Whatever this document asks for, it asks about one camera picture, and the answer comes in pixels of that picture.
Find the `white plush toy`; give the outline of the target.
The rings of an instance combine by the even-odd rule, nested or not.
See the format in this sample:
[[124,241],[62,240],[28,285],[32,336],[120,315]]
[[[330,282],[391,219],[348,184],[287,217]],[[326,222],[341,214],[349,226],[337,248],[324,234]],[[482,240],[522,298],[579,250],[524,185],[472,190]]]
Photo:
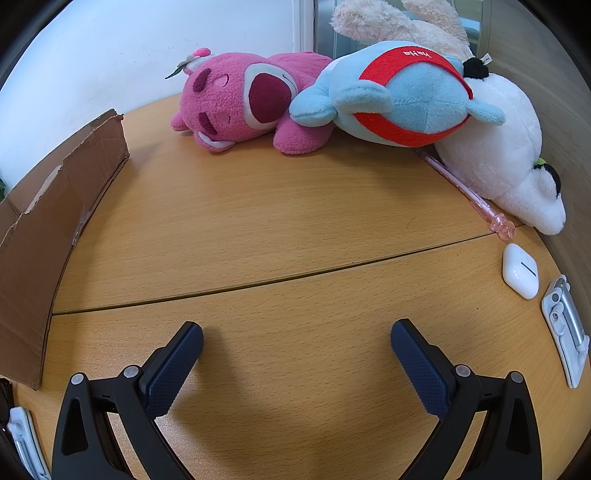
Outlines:
[[464,62],[464,79],[477,100],[504,112],[505,123],[469,120],[435,144],[439,157],[481,197],[544,235],[559,234],[566,223],[561,180],[541,158],[542,130],[530,99],[477,57]]

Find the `brown cardboard box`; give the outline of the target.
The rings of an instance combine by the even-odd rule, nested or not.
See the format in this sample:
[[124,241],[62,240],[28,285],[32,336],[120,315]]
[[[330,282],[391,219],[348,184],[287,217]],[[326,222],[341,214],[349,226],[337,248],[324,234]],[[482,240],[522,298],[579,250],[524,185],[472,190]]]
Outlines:
[[110,109],[44,157],[1,203],[1,373],[38,389],[69,256],[129,157]]

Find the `white earbuds case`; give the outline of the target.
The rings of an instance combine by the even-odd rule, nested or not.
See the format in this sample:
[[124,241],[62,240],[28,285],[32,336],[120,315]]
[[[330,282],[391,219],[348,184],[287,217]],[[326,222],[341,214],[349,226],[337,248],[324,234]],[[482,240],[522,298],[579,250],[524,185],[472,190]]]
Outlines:
[[515,243],[508,244],[504,249],[502,276],[505,283],[522,298],[531,300],[538,294],[540,280],[537,263]]

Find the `pink bear plush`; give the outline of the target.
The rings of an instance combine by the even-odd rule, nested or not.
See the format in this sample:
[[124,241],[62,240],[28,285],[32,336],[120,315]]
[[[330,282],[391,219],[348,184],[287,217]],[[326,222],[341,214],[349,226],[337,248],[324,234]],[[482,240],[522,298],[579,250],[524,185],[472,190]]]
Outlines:
[[211,153],[273,133],[273,147],[286,155],[304,155],[322,148],[334,126],[298,125],[288,108],[310,87],[329,57],[314,52],[263,57],[251,53],[213,55],[199,48],[180,62],[174,76],[187,76],[179,109],[170,120],[176,132],[190,132]]

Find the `white object at left edge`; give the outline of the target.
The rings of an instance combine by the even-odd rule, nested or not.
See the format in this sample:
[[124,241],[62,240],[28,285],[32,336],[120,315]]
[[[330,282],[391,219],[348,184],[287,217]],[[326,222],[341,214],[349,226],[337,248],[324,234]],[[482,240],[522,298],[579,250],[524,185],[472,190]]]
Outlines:
[[20,406],[11,408],[7,427],[20,461],[32,478],[51,480],[30,413]]

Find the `white metal clip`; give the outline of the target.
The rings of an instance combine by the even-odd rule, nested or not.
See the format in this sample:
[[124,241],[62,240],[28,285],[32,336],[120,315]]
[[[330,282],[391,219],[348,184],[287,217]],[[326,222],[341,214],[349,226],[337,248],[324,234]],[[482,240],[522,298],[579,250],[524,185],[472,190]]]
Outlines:
[[541,310],[554,339],[571,389],[579,386],[589,353],[586,334],[564,274],[552,280],[541,301]]

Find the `beige rabbit plush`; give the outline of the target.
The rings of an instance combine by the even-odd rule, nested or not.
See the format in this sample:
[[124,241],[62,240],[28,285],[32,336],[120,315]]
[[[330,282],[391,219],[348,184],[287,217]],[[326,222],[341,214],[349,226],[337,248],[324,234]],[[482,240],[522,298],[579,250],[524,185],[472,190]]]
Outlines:
[[448,1],[410,0],[402,4],[415,18],[387,1],[343,1],[335,7],[331,25],[335,32],[356,41],[409,41],[461,61],[474,57],[460,16]]

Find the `pink transparent pen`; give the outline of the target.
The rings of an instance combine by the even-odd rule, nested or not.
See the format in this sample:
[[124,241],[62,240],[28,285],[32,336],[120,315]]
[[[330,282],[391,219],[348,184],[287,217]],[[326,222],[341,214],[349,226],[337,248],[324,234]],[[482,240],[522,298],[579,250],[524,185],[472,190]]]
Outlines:
[[510,242],[515,238],[516,227],[503,213],[495,211],[485,199],[465,185],[442,162],[427,151],[418,149],[416,153],[467,198],[472,207],[485,220],[491,232],[495,233],[504,242]]

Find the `light blue red plush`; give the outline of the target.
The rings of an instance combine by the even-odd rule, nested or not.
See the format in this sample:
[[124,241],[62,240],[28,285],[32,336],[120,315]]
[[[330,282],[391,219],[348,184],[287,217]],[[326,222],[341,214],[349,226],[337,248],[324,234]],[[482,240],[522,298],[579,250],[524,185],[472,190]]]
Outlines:
[[375,43],[329,63],[291,102],[290,118],[405,148],[433,144],[470,119],[505,123],[499,107],[475,98],[460,59],[404,41]]

